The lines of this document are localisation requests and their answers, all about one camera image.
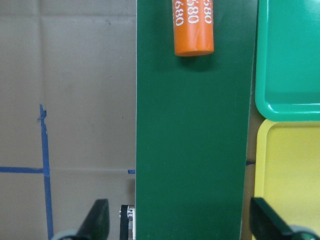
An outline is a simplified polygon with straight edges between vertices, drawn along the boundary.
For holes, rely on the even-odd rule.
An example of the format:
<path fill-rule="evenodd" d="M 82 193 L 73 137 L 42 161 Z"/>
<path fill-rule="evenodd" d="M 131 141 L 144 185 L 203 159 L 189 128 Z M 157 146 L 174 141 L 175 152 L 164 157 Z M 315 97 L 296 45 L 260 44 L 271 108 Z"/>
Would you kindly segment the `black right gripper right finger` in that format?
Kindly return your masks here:
<path fill-rule="evenodd" d="M 290 240 L 294 234 L 262 197 L 250 199 L 249 227 L 256 240 Z"/>

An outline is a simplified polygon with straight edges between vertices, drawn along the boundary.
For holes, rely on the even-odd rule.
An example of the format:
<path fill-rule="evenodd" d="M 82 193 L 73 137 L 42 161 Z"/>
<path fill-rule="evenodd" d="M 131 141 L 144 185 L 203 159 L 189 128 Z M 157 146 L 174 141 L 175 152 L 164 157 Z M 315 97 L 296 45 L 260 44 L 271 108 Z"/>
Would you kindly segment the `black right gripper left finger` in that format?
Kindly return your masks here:
<path fill-rule="evenodd" d="M 110 232 L 109 201 L 94 202 L 89 213 L 75 234 L 76 240 L 106 240 Z"/>

